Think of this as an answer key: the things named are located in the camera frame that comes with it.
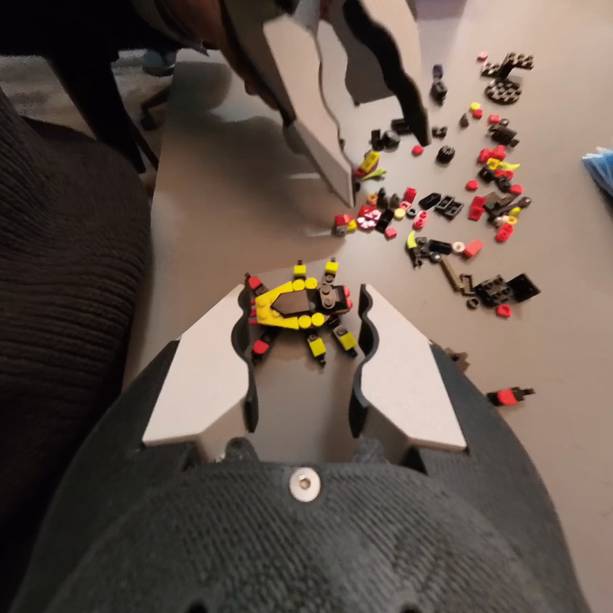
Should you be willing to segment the person's dark knit clothing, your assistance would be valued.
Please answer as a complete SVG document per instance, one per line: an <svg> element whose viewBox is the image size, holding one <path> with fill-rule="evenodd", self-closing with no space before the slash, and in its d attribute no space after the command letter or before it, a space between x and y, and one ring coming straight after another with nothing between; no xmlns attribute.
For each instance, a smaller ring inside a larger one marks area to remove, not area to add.
<svg viewBox="0 0 613 613"><path fill-rule="evenodd" d="M1 92L1 612L50 499L118 394L149 263L132 164Z"/></svg>

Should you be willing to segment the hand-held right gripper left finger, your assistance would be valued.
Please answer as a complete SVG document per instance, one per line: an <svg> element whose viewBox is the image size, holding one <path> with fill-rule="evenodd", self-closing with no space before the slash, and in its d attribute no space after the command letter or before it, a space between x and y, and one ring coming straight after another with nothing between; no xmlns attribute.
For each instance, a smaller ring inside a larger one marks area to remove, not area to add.
<svg viewBox="0 0 613 613"><path fill-rule="evenodd" d="M258 399L246 355L251 299L239 284L175 343L142 437L146 448L195 445L206 462L221 460L227 443L254 432Z"/></svg>

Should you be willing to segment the black red lego hinge piece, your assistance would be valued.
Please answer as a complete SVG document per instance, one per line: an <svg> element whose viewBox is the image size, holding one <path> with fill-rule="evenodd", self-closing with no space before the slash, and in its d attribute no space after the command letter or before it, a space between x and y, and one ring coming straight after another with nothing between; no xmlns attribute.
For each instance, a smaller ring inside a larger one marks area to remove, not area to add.
<svg viewBox="0 0 613 613"><path fill-rule="evenodd" d="M535 394L533 388L508 387L486 394L487 400L496 408L510 407L525 400L526 397Z"/></svg>

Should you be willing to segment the black stacked lego bricks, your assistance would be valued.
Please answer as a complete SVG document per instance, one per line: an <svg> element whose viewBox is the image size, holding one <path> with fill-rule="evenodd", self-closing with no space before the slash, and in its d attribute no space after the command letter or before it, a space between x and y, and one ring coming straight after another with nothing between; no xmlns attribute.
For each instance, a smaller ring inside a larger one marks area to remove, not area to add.
<svg viewBox="0 0 613 613"><path fill-rule="evenodd" d="M510 52L501 63L486 63L481 71L481 77L495 80L507 80L513 70L531 71L533 69L533 64L533 55Z"/></svg>

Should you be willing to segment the black office chair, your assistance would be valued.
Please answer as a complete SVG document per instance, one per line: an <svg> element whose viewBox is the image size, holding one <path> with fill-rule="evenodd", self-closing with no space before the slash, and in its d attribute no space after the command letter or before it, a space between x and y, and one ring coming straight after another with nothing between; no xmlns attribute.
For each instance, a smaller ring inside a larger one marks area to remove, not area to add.
<svg viewBox="0 0 613 613"><path fill-rule="evenodd" d="M129 116L119 94L110 57L97 47L60 47L47 60L94 137L123 155L137 173L146 171L143 157L157 170L159 160Z"/></svg>

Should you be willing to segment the blue lego instruction booklet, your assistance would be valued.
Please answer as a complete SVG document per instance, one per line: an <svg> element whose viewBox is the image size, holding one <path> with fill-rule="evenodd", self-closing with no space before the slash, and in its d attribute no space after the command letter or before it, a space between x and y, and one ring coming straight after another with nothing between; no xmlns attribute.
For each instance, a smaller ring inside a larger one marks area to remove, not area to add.
<svg viewBox="0 0 613 613"><path fill-rule="evenodd" d="M597 147L581 159L595 185L612 198L612 148Z"/></svg>

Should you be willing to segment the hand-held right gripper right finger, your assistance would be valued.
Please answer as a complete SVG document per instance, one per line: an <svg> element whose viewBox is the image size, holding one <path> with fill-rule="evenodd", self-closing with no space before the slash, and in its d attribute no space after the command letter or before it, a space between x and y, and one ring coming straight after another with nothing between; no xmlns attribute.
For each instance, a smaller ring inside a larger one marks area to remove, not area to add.
<svg viewBox="0 0 613 613"><path fill-rule="evenodd" d="M349 402L353 438L381 443L390 464L412 450L467 452L430 340L371 284L360 287L358 314L364 359Z"/></svg>

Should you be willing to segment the black round lego plate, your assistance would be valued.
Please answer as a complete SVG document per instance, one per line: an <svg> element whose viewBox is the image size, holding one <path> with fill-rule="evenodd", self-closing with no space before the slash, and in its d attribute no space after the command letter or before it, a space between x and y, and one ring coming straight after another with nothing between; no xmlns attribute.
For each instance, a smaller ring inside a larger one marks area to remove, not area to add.
<svg viewBox="0 0 613 613"><path fill-rule="evenodd" d="M494 79L484 90L486 98L498 105L515 104L522 93L520 84L510 79Z"/></svg>

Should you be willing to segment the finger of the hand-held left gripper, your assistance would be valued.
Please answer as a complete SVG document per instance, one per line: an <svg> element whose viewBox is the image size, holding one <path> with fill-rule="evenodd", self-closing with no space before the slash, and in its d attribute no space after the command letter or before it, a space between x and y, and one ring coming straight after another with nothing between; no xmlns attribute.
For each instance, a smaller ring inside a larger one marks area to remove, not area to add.
<svg viewBox="0 0 613 613"><path fill-rule="evenodd" d="M320 176L347 207L355 206L352 167L340 144L338 123L322 93L316 37L288 15L264 25L264 35L295 114L288 131Z"/></svg>
<svg viewBox="0 0 613 613"><path fill-rule="evenodd" d="M321 15L346 51L345 83L354 104L394 96L405 125L421 146L430 145L415 2L322 1Z"/></svg>

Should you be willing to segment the yellow black lego spider model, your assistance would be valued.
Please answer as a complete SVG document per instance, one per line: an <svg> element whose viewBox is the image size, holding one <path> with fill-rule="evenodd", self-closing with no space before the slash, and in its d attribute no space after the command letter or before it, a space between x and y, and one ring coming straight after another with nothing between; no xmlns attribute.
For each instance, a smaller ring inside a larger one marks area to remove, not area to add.
<svg viewBox="0 0 613 613"><path fill-rule="evenodd" d="M343 316L353 308L349 287L338 285L339 263L331 257L320 280L308 276L307 267L298 260L292 280L269 289L259 277L247 274L246 288L251 295L249 324L262 328L262 334L251 348L251 362L263 361L277 341L281 331L300 332L313 359L326 364L327 349L322 330L328 330L351 358L357 357L357 340L343 322Z"/></svg>

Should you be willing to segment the pile of lego pieces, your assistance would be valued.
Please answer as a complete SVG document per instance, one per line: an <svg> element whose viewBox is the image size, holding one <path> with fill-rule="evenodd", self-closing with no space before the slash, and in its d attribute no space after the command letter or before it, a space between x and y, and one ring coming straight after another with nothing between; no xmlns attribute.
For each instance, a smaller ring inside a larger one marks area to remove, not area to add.
<svg viewBox="0 0 613 613"><path fill-rule="evenodd" d="M486 219L489 227L495 230L495 243L501 245L509 241L519 215L532 204L532 199L524 194L522 185L514 182L520 165L507 161L507 150L518 144L517 131L511 129L510 120L502 118L499 113L490 114L487 124L487 137L495 146L481 149L476 158L478 173L465 185L466 194L472 197L469 207L451 194L432 192L418 199L418 191L411 186L402 195L387 194L385 188L380 188L378 192L365 197L363 206L356 214L336 216L334 233L341 236L359 228L364 232L381 232L390 240L398 235L394 220L410 219L411 233L405 248L413 267L420 268L426 259L438 264L454 291L461 292L467 298L469 309L483 305L493 308L499 317L509 318L512 314L511 302L522 303L540 293L525 274L507 281L497 275L474 284L470 274L456 274L449 258L453 254L468 262L479 255L484 243L478 239L440 241L428 239L424 234L430 218L439 216L450 224L465 212L471 230L476 228L474 224Z"/></svg>

